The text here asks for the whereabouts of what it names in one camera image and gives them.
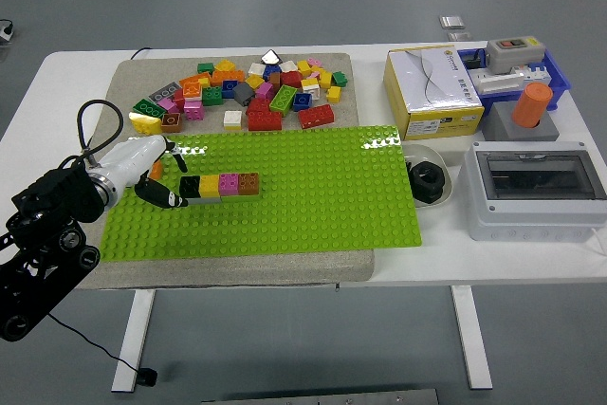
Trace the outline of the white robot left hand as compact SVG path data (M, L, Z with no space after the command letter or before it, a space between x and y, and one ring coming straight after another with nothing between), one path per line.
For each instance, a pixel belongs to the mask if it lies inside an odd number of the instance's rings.
M108 211L115 207L125 189L131 187L139 198L162 209L187 207L185 198L148 176L166 151L173 155L181 172L186 173L188 168L179 148L161 135L129 139L114 146L96 167L87 171L104 208Z

